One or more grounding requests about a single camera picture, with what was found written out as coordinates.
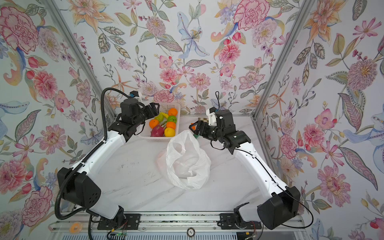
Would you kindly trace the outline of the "green pepper fruit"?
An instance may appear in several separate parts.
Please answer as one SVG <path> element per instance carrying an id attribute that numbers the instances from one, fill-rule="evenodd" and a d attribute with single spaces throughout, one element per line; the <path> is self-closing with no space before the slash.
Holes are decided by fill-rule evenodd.
<path id="1" fill-rule="evenodd" d="M 157 120 L 157 121 L 159 121 L 159 122 L 161 123 L 161 122 L 163 122 L 163 120 L 164 120 L 164 116 L 161 115 L 161 113 L 159 113 L 159 115 L 157 115 L 157 116 L 155 117 L 155 120 Z"/>

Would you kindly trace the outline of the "green apple fruit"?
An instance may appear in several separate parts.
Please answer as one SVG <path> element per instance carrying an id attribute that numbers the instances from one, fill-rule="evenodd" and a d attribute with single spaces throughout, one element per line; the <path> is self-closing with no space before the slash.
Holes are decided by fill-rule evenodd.
<path id="1" fill-rule="evenodd" d="M 167 119 L 167 122 L 177 123 L 177 117 L 176 116 L 169 116 Z"/>

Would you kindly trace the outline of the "pink dragon fruit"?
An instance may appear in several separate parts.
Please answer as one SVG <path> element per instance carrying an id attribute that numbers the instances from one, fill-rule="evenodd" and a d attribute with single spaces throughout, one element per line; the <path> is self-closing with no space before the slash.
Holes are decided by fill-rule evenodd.
<path id="1" fill-rule="evenodd" d="M 161 125 L 155 126 L 151 131 L 151 137 L 163 137 L 165 129 Z"/>

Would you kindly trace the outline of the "yellow lemon fruit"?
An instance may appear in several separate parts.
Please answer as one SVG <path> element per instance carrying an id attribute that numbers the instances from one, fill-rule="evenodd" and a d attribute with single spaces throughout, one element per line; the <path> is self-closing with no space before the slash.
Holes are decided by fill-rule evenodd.
<path id="1" fill-rule="evenodd" d="M 173 128 L 166 128 L 164 130 L 164 136 L 167 138 L 174 137 L 176 135 L 176 131 Z"/>

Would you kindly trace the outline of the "white translucent plastic bag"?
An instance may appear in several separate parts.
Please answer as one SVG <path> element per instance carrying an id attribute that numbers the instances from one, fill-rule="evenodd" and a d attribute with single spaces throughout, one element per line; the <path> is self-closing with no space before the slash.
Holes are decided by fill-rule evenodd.
<path id="1" fill-rule="evenodd" d="M 173 137 L 158 154 L 156 165 L 162 177 L 183 190 L 199 190 L 209 180 L 211 160 L 191 131 Z"/>

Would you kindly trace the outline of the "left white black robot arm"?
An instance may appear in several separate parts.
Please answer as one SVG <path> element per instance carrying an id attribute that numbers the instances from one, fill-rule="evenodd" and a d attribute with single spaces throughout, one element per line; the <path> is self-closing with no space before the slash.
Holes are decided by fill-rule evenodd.
<path id="1" fill-rule="evenodd" d="M 137 128 L 160 113 L 158 103 L 144 105 L 137 99 L 122 102 L 122 112 L 107 128 L 104 138 L 71 168 L 58 171 L 59 193 L 55 202 L 55 215 L 65 220 L 81 211 L 115 222 L 126 222 L 124 209 L 102 193 L 96 181 L 111 156 L 135 135 Z"/>

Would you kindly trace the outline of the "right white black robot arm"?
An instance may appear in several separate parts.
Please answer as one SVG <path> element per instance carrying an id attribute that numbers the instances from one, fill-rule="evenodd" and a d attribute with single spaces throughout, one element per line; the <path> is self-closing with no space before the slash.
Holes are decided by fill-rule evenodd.
<path id="1" fill-rule="evenodd" d="M 220 142 L 241 161 L 256 181 L 265 202 L 257 207 L 261 222 L 269 230 L 285 224 L 298 214 L 301 193 L 288 187 L 260 157 L 251 139 L 236 129 L 233 115 L 228 110 L 208 110 L 208 121 L 196 121 L 189 126 L 193 134 L 211 142 Z"/>

